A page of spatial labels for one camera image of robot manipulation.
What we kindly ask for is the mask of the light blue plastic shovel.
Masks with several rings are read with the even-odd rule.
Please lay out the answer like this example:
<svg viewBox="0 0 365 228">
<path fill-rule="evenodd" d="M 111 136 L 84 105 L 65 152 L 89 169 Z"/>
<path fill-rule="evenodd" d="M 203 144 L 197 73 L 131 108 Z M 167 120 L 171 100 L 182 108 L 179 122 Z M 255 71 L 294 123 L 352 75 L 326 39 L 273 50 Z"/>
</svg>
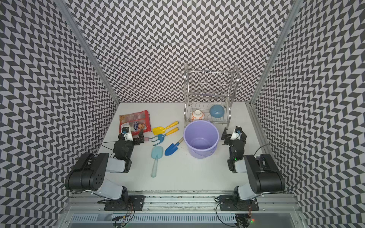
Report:
<svg viewBox="0 0 365 228">
<path fill-rule="evenodd" d="M 155 146 L 151 152 L 151 157 L 154 159 L 154 165 L 151 173 L 152 178 L 155 178 L 157 175 L 158 160 L 161 159 L 162 156 L 163 156 L 163 147 Z"/>
</svg>

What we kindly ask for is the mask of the blue trowel wooden handle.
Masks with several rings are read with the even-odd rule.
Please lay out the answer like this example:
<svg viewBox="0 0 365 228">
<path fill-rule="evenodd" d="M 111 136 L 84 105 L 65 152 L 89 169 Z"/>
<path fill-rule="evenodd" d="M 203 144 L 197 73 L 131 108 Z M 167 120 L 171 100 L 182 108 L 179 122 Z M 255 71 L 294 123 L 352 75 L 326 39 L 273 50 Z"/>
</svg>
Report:
<svg viewBox="0 0 365 228">
<path fill-rule="evenodd" d="M 182 137 L 177 143 L 172 143 L 170 146 L 167 147 L 167 149 L 164 152 L 165 156 L 170 156 L 174 154 L 178 150 L 178 146 L 181 144 L 181 142 L 184 140 Z"/>
</svg>

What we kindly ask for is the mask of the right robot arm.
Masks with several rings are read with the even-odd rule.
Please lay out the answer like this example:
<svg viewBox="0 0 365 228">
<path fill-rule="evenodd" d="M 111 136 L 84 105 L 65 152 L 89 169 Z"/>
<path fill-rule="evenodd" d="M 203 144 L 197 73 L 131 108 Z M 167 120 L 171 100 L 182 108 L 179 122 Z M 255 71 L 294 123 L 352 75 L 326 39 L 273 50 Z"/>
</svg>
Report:
<svg viewBox="0 0 365 228">
<path fill-rule="evenodd" d="M 248 182 L 237 186 L 232 195 L 235 206 L 239 203 L 249 203 L 258 196 L 283 193 L 286 188 L 285 180 L 270 154 L 245 154 L 247 135 L 239 126 L 229 134 L 224 129 L 221 139 L 229 146 L 228 168 L 232 173 L 245 173 Z"/>
</svg>

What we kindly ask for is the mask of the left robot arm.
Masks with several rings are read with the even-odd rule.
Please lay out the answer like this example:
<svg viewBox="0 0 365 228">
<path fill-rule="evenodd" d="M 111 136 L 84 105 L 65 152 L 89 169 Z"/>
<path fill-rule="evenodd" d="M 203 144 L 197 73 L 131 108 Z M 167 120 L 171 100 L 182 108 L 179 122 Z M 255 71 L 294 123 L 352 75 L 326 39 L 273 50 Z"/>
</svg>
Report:
<svg viewBox="0 0 365 228">
<path fill-rule="evenodd" d="M 123 132 L 114 144 L 114 157 L 108 153 L 84 153 L 65 179 L 65 188 L 70 191 L 91 192 L 103 197 L 99 203 L 105 204 L 105 210 L 112 208 L 141 210 L 144 196 L 129 196 L 125 186 L 119 185 L 106 177 L 107 173 L 128 173 L 131 156 L 136 145 L 144 143 L 144 131 L 137 138 L 127 140 L 128 133 Z"/>
</svg>

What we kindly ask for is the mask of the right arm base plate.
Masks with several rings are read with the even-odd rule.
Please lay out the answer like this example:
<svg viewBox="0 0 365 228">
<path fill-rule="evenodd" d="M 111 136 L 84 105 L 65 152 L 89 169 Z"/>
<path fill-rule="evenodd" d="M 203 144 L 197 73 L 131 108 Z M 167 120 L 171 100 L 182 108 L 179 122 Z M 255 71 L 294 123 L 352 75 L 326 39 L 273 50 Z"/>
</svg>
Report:
<svg viewBox="0 0 365 228">
<path fill-rule="evenodd" d="M 221 211 L 259 211 L 256 199 L 234 199 L 232 195 L 220 195 L 215 198 Z"/>
</svg>

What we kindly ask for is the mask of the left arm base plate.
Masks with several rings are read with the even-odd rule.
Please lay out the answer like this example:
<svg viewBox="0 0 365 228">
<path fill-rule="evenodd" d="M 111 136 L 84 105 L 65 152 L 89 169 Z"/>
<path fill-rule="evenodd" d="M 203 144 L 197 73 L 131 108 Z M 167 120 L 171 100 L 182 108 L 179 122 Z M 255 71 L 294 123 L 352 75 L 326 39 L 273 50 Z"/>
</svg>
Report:
<svg viewBox="0 0 365 228">
<path fill-rule="evenodd" d="M 107 200 L 104 211 L 142 211 L 144 201 L 144 195 L 132 195 L 127 200 Z"/>
</svg>

